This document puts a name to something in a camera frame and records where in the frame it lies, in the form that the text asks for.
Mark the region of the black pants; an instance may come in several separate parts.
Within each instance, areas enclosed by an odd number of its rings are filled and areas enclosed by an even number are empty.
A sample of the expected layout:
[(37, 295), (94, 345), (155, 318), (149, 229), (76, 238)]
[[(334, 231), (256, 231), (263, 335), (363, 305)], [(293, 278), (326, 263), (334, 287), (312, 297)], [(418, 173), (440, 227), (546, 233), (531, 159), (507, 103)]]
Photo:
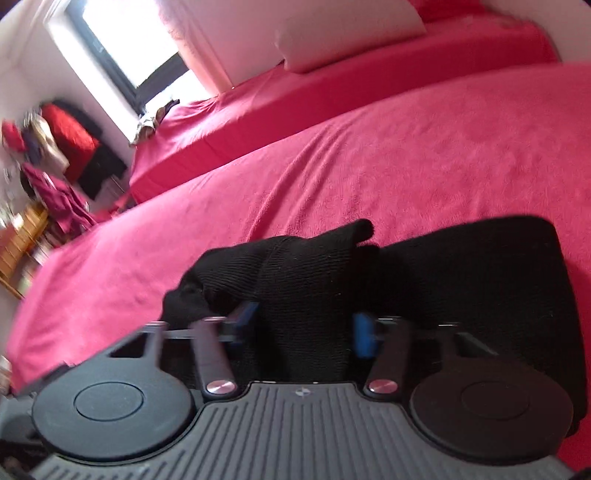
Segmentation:
[(586, 416), (579, 315), (551, 222), (493, 218), (383, 247), (373, 234), (361, 219), (314, 238), (209, 250), (165, 294), (161, 320), (180, 330), (256, 303), (232, 359), (240, 384), (359, 380), (358, 314), (399, 316), (415, 328), (457, 322), (552, 378), (569, 394), (575, 420)]

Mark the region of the red far bed sheet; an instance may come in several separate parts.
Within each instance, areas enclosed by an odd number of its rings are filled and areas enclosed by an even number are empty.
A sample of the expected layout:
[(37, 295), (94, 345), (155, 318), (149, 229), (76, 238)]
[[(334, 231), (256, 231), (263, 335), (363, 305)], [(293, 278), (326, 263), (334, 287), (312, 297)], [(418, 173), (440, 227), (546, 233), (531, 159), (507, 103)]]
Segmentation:
[(145, 202), (263, 146), (394, 95), (559, 59), (542, 27), (489, 13), (430, 23), (422, 37), (311, 73), (276, 66), (217, 97), (174, 106), (135, 149), (131, 196)]

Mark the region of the brown cloth on bed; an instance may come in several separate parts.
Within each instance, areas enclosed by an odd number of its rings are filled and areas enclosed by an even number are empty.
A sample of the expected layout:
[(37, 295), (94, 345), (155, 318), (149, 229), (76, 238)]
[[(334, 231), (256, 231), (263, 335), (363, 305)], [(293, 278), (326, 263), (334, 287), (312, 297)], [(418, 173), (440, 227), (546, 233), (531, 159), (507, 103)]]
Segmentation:
[(178, 99), (169, 100), (152, 114), (143, 115), (138, 121), (135, 135), (129, 143), (129, 146), (136, 147), (153, 137), (166, 115), (179, 103), (180, 101)]

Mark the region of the wooden shelf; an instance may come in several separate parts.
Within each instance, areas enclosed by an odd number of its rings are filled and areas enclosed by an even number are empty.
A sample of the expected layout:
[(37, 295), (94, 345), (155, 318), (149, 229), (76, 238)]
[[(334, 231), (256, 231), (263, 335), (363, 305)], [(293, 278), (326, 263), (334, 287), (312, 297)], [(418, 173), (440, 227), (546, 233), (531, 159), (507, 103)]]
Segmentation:
[(16, 276), (49, 225), (49, 213), (40, 202), (29, 203), (1, 230), (1, 286), (20, 300)]

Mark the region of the pink bed blanket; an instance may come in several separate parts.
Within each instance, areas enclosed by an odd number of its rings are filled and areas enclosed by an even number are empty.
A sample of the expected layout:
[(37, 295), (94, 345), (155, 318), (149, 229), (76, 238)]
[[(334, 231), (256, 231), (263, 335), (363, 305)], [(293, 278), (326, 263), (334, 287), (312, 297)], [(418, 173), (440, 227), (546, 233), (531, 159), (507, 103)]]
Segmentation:
[[(537, 216), (575, 296), (588, 410), (461, 324), (411, 329), (403, 393), (356, 381), (240, 384), (205, 399), (165, 294), (205, 252), (361, 219), (388, 246)], [(308, 128), (53, 251), (8, 346), (6, 479), (586, 479), (590, 475), (590, 68), (443, 83)]]

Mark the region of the window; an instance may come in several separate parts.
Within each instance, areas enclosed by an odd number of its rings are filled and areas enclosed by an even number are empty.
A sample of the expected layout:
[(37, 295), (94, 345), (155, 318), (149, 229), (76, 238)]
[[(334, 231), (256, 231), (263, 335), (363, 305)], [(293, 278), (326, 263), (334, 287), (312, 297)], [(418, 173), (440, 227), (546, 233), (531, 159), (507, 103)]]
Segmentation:
[(162, 19), (163, 1), (55, 1), (45, 26), (60, 52), (97, 91), (103, 82), (142, 115), (169, 100), (211, 99)]

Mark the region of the white pillow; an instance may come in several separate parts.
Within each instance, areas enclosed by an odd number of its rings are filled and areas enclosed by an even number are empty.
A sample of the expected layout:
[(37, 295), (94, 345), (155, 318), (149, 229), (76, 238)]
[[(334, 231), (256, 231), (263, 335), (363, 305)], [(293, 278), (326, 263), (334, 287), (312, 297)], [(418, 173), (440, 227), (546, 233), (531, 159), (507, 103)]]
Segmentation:
[(276, 30), (284, 69), (307, 73), (386, 44), (427, 33), (408, 1), (326, 1)]

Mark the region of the red pillow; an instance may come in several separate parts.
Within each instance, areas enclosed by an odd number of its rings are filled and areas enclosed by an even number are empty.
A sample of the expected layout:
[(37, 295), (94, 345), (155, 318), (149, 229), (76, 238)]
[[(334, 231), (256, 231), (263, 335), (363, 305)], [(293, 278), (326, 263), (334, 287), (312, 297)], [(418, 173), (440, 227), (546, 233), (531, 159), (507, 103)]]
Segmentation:
[(424, 23), (489, 12), (479, 0), (410, 0)]

